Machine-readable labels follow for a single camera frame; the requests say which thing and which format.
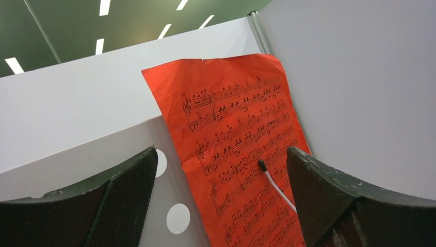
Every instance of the cable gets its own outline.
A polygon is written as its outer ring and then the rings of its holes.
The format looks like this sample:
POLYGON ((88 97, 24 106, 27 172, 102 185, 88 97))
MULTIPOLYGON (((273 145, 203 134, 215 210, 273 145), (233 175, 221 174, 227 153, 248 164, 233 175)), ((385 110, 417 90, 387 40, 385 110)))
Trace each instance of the cable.
POLYGON ((295 208, 295 206, 292 204, 292 202, 290 202, 290 200, 285 196, 285 194, 279 189, 279 187, 277 187, 277 185, 274 183, 273 179, 271 178, 271 175, 269 175, 268 170, 266 169, 266 165, 265 162, 263 162, 263 160, 259 160, 258 164, 260 166, 260 168, 262 169, 262 171, 265 173, 266 177, 268 178, 268 180, 271 182, 272 186, 274 187, 274 189, 276 189, 276 191, 281 195, 281 197, 285 200, 285 202, 287 202, 289 204, 289 206, 294 210, 294 212, 297 212, 297 209, 295 208))

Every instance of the red paper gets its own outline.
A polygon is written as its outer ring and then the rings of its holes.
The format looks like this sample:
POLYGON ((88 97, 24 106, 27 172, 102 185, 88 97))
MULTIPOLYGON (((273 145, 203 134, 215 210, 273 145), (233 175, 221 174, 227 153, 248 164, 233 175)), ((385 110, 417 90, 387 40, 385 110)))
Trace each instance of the red paper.
POLYGON ((142 74, 167 123, 211 246, 304 246, 286 148, 308 152, 280 62, 182 59, 142 74))

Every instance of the ceiling seam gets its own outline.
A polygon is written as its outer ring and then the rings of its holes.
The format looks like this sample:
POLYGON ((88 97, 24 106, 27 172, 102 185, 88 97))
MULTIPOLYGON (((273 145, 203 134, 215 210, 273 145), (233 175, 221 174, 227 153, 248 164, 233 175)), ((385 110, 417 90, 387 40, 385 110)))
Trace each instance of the ceiling seam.
POLYGON ((23 0, 24 3, 27 6, 27 9, 29 10, 30 14, 32 15, 33 19, 35 20, 35 22, 37 23, 38 28, 40 29, 42 35, 44 36, 45 41, 47 42, 48 46, 50 47, 51 52, 54 55, 54 58, 56 58, 56 61, 58 63, 61 63, 61 59, 59 58, 58 54, 55 51, 55 48, 53 47, 52 43, 50 42, 50 39, 48 39, 47 34, 45 33, 44 29, 42 28, 41 23, 38 21, 37 16, 35 15, 35 13, 33 12, 32 8, 30 7, 30 4, 27 2, 27 0, 23 0))

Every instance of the white dot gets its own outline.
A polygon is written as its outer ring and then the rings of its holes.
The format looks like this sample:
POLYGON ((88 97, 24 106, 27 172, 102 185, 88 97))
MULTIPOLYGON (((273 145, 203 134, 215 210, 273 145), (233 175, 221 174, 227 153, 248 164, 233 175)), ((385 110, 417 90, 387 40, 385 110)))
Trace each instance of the white dot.
POLYGON ((165 157, 164 152, 156 149, 157 152, 157 170, 156 170, 156 178, 160 177, 165 170, 167 169, 167 157, 165 157))
POLYGON ((188 228, 191 221, 189 209, 184 204, 178 203, 170 208, 167 214, 167 227, 170 232, 180 234, 188 228))

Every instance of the ceiling light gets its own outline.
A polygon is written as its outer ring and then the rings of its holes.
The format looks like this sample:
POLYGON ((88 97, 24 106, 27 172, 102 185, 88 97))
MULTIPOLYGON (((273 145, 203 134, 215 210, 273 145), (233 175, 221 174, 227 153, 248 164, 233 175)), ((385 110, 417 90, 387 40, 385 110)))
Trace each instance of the ceiling light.
POLYGON ((188 2, 188 0, 181 0, 180 4, 178 5, 176 10, 182 10, 187 2, 188 2))
POLYGON ((100 0, 100 16, 109 14, 111 0, 100 0))
POLYGON ((97 43, 96 43, 96 55, 99 55, 99 54, 103 53, 103 44, 104 44, 104 39, 97 40, 97 43))
POLYGON ((170 29, 170 27, 171 27, 171 24, 167 24, 167 25, 163 28, 162 32, 160 33, 160 35, 159 35, 159 37, 158 37, 157 39, 158 39, 158 40, 162 39, 162 38, 165 36, 165 34, 167 33, 168 29, 170 29))
POLYGON ((16 60, 16 58, 8 58, 5 59, 6 63, 8 63, 9 67, 11 67, 14 74, 24 73, 24 70, 21 68, 20 64, 16 60))
POLYGON ((209 16, 209 17, 205 20, 205 22, 200 26, 199 29, 204 28, 204 27, 209 23, 209 21, 210 21, 214 16, 215 16, 215 15, 211 15, 211 16, 209 16))

